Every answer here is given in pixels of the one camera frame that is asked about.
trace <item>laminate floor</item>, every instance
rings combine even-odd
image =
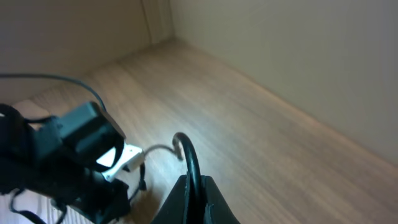
[[[241,223],[398,223],[398,169],[214,58],[170,41],[96,69],[83,80],[103,97],[131,144],[190,136]],[[94,98],[63,84],[31,99],[52,114]],[[149,223],[186,172],[167,152],[147,159],[150,190],[121,223]],[[131,185],[137,175],[120,177]],[[58,213],[31,192],[33,212]],[[28,207],[19,201],[18,206]],[[1,205],[2,223],[23,223]],[[69,210],[65,223],[87,221]]]

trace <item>black curved handle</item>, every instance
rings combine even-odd
[[[187,161],[188,174],[190,176],[188,179],[190,180],[191,192],[193,193],[193,198],[190,197],[190,201],[193,202],[194,206],[192,210],[196,211],[196,214],[203,218],[205,204],[203,203],[202,197],[201,175],[197,154],[191,140],[186,134],[176,133],[174,135],[173,146],[178,147],[179,143],[181,143],[183,147],[185,160]]]

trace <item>floor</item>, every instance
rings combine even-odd
[[[187,133],[202,174],[215,179],[241,223],[398,223],[397,167],[184,43],[130,55],[83,80],[104,98],[129,143],[170,144],[177,131]],[[64,84],[30,102],[64,114],[93,99]],[[186,172],[167,152],[153,153],[146,164],[150,191],[121,223],[149,223]],[[136,176],[121,179],[137,184]],[[46,222],[56,220],[48,199],[26,197]],[[24,222],[5,209],[4,203],[2,220]],[[70,212],[65,223],[86,221]]]

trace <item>black strap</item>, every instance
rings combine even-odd
[[[10,201],[10,211],[12,213],[16,213],[16,214],[20,214],[23,215],[25,218],[27,218],[29,221],[31,221],[34,224],[46,224],[39,216],[37,216],[36,214],[34,214],[33,212],[30,211],[26,211],[26,210],[21,210],[18,211],[14,208],[14,199],[20,195],[21,193],[23,193],[23,191],[25,191],[25,189],[19,189],[18,191],[16,191],[14,193],[14,195],[11,198]],[[56,224],[61,224],[61,222],[63,221],[63,219],[65,218],[65,215],[67,214],[67,207],[66,206],[62,206],[60,207],[62,214],[61,216],[58,218]]]

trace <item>white connector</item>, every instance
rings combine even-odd
[[[99,159],[97,159],[97,163],[108,167],[112,166],[115,153],[115,148],[110,149]],[[112,182],[124,166],[127,165],[129,170],[132,172],[137,169],[144,162],[144,160],[145,154],[141,148],[124,143],[124,149],[118,162],[114,167],[102,172],[101,174],[104,176],[105,180]]]

